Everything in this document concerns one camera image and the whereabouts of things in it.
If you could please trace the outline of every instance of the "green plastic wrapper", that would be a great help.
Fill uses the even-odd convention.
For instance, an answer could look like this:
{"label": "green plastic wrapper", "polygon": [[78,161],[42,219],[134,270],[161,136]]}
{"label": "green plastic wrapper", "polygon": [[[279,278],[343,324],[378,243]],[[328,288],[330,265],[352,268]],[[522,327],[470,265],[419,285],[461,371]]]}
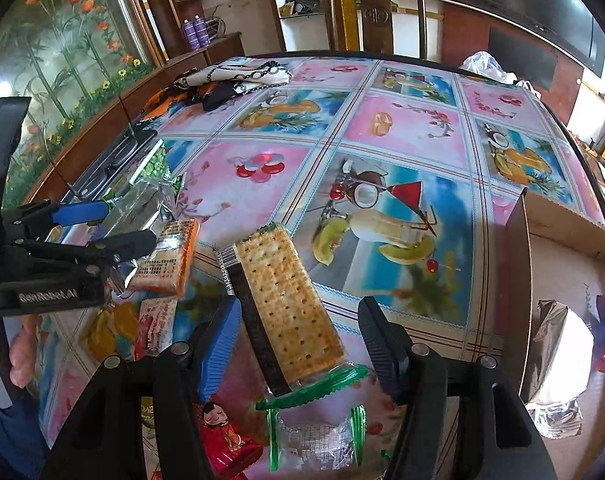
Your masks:
{"label": "green plastic wrapper", "polygon": [[312,400],[321,399],[322,397],[328,396],[329,394],[364,379],[367,377],[368,372],[369,370],[365,365],[345,364],[339,366],[335,370],[331,370],[317,383],[310,384],[310,386],[303,386],[298,390],[281,397],[274,397],[273,399],[265,399],[257,402],[256,409],[269,410],[270,408],[274,408],[276,410],[285,410],[287,408],[301,406]]}
{"label": "green plastic wrapper", "polygon": [[367,423],[363,405],[352,408],[351,416],[338,426],[287,426],[274,408],[266,410],[266,418],[271,471],[336,470],[362,464]]}

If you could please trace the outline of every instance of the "glass panel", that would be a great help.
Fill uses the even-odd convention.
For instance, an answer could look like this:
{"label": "glass panel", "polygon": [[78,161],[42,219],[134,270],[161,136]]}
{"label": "glass panel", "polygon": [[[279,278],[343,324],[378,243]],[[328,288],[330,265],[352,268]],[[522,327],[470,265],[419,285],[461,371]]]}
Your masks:
{"label": "glass panel", "polygon": [[0,96],[32,97],[4,207],[118,92],[153,70],[122,0],[16,0],[0,22]]}

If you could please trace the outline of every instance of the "fruit print tablecloth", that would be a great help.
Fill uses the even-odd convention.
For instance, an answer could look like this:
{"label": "fruit print tablecloth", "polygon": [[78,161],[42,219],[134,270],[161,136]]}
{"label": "fruit print tablecloth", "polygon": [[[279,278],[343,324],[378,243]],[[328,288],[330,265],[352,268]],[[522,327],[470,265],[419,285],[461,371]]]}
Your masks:
{"label": "fruit print tablecloth", "polygon": [[[180,214],[202,224],[174,340],[207,319],[224,293],[215,250],[278,221],[289,230],[352,361],[370,366],[356,319],[365,295],[444,356],[500,356],[508,308],[503,228],[522,187],[602,221],[553,118],[525,89],[442,70],[369,59],[279,61],[294,75],[287,86],[205,114],[173,108],[153,125],[173,174],[185,176]],[[66,241],[87,237],[80,228]],[[42,318],[37,384],[50,443],[102,358],[130,355],[139,301],[132,296],[102,309]],[[264,391],[241,333],[218,400],[258,442],[266,442],[265,424],[252,405]],[[403,410],[372,373],[283,413],[289,424],[336,424],[361,402],[367,409],[364,465],[335,472],[335,478],[377,478],[386,464],[380,450],[393,449]],[[451,400],[441,476],[453,459],[456,408]],[[158,463],[153,433],[144,442],[151,478]],[[267,453],[246,475],[313,477],[269,473]]]}

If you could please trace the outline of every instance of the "bolt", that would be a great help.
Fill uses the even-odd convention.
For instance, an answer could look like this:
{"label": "bolt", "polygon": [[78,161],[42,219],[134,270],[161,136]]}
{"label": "bolt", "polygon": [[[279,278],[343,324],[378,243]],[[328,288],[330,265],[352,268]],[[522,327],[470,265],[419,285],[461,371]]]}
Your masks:
{"label": "bolt", "polygon": [[184,355],[189,351],[189,343],[178,341],[171,345],[171,353],[175,355]]}
{"label": "bolt", "polygon": [[483,355],[480,358],[480,364],[489,369],[495,368],[498,365],[496,360],[490,355]]}
{"label": "bolt", "polygon": [[88,265],[86,271],[92,276],[97,276],[100,274],[100,267],[96,265]]}
{"label": "bolt", "polygon": [[424,343],[415,343],[412,347],[411,347],[411,351],[415,354],[415,355],[422,355],[425,356],[429,353],[429,347],[424,344]]}
{"label": "bolt", "polygon": [[105,359],[105,368],[109,368],[109,370],[113,368],[118,368],[120,365],[120,358],[117,355],[109,356]]}

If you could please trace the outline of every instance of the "white plastic bag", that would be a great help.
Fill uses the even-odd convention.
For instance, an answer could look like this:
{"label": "white plastic bag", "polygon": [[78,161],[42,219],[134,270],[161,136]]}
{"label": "white plastic bag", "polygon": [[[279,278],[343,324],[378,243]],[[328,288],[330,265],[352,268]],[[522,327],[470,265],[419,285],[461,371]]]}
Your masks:
{"label": "white plastic bag", "polygon": [[507,83],[508,85],[512,85],[518,80],[513,72],[506,73],[502,70],[500,63],[495,60],[495,57],[484,50],[476,52],[473,56],[469,56],[464,60],[460,68],[490,77],[496,81],[500,81],[500,83]]}

